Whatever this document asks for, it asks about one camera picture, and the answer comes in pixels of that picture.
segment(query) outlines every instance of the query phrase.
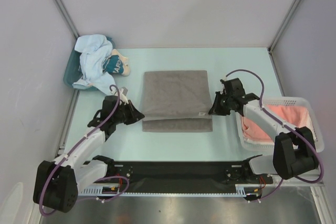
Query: fabric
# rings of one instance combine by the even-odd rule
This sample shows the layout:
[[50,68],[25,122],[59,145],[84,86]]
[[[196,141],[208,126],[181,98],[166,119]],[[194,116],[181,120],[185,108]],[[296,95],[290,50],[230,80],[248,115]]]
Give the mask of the fabric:
[[81,52],[80,67],[82,78],[73,83],[76,89],[96,87],[106,95],[110,95],[110,85],[115,84],[114,78],[103,71],[103,62],[110,57],[112,43],[104,35],[84,35],[77,39],[75,51]]
[[128,61],[128,58],[114,49],[112,50],[112,55],[103,62],[103,71],[109,74],[119,73],[123,76],[128,76],[130,74]]
[[143,94],[143,131],[212,131],[206,71],[146,72]]
[[[296,127],[308,127],[313,132],[308,109],[303,106],[267,105],[268,109],[276,113],[283,120]],[[241,116],[241,129],[244,137],[257,143],[273,143],[271,138],[253,121]]]

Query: metal frame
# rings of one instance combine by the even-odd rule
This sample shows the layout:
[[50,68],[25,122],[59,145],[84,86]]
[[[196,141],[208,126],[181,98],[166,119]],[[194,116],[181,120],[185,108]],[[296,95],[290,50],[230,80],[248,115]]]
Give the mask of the metal frame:
[[67,141],[68,134],[70,131],[70,126],[71,126],[73,114],[75,113],[78,97],[79,97],[79,90],[75,89],[72,95],[70,104],[69,104],[69,108],[68,108],[68,112],[67,112],[64,124],[63,124],[63,128],[62,128],[63,130],[59,138],[59,144],[58,144],[59,147],[57,148],[57,153],[55,154],[55,156],[61,155],[64,152],[65,143]]
[[74,22],[72,21],[67,9],[62,0],[53,0],[57,9],[60,11],[62,18],[64,19],[65,23],[67,24],[68,28],[72,32],[72,35],[75,39],[79,37],[78,31],[75,27]]
[[[91,197],[113,197],[115,194],[103,194],[104,186],[93,185],[87,187],[78,196],[91,196]],[[124,193],[122,196],[149,196],[149,197],[246,197],[246,193],[243,186],[236,186],[235,193],[222,193],[222,194],[158,194],[158,193]]]
[[285,91],[283,89],[284,87],[282,86],[280,72],[277,68],[276,60],[273,56],[273,53],[270,51],[270,49],[268,48],[267,50],[268,50],[268,54],[269,54],[269,59],[272,63],[272,67],[273,67],[273,70],[274,70],[274,73],[275,73],[275,77],[277,78],[277,82],[278,82],[278,85],[279,85],[279,88],[280,88],[280,93],[283,97],[285,97]]
[[334,210],[327,197],[325,187],[310,187],[322,224],[336,223]]
[[287,26],[289,25],[291,19],[293,18],[299,4],[301,3],[302,0],[294,0],[292,5],[290,6],[286,16],[285,16],[285,19],[283,20],[283,22],[281,23],[281,26],[280,28],[278,29],[270,47],[269,47],[269,50],[270,52],[272,53],[275,46],[277,45],[281,35],[284,33],[285,29],[287,28]]

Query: gray towel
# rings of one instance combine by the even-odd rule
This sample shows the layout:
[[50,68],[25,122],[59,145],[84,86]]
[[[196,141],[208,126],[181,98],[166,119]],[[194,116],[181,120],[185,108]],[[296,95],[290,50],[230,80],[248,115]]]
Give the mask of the gray towel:
[[212,131],[206,71],[146,72],[143,92],[143,131]]

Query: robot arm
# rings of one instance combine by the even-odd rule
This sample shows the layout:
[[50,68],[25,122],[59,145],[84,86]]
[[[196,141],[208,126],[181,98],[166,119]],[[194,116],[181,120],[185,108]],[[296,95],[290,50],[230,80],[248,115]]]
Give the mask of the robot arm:
[[313,152],[284,125],[295,129],[315,149],[313,135],[307,127],[297,128],[268,111],[275,120],[272,119],[260,107],[259,97],[253,93],[245,93],[238,78],[228,81],[221,80],[221,83],[224,89],[216,92],[215,102],[209,114],[230,115],[232,110],[238,112],[241,116],[255,122],[275,142],[273,156],[258,156],[250,160],[251,169],[255,174],[278,174],[283,179],[290,179],[319,166]]
[[[116,130],[117,124],[124,123],[129,125],[144,118],[144,115],[125,96],[120,99],[118,106],[116,106],[117,101],[118,97],[115,95],[105,97],[102,109],[96,112],[88,124],[85,134],[86,139],[77,146],[71,155],[64,153],[56,157],[52,162],[43,161],[39,165],[33,195],[35,203],[39,203],[43,187],[56,166],[59,167],[54,172],[44,193],[43,206],[62,212],[70,211],[76,203],[78,193],[96,180],[105,176],[115,175],[114,160],[110,158],[96,156],[89,164],[84,165],[84,162],[87,161],[94,150],[104,144]],[[110,116],[114,107],[117,109]],[[101,122],[108,117],[109,119],[101,125]],[[88,135],[88,132],[91,132],[96,127],[99,128]]]

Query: metal track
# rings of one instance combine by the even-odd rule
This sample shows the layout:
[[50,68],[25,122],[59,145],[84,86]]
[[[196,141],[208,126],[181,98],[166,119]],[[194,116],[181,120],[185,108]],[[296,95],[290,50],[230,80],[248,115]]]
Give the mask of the metal track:
[[[118,186],[118,184],[106,184],[104,186],[89,186],[84,189],[78,196],[104,196],[112,197],[115,194],[103,194],[103,187],[106,186]],[[227,194],[159,194],[159,193],[124,193],[123,196],[154,196],[154,197],[246,197],[245,190],[243,186],[236,186],[235,193]]]
[[[69,30],[71,31],[73,37],[77,40],[77,38],[79,37],[78,31],[76,29],[76,26],[74,24],[74,22],[72,21],[67,9],[65,8],[65,5],[63,3],[62,0],[53,0],[57,9],[59,10],[63,20],[65,21],[66,25],[68,26]],[[78,100],[78,96],[79,96],[79,91],[78,90],[74,90],[74,93],[72,94],[71,97],[71,101],[70,101],[70,105],[68,107],[68,112],[62,127],[62,133],[59,139],[59,148],[58,151],[56,153],[56,155],[60,155],[63,153],[64,151],[64,147],[65,147],[65,142],[67,140],[68,134],[69,134],[69,130],[70,130],[70,126],[71,126],[71,120],[73,117],[73,114],[75,112],[75,108],[76,108],[76,103]]]

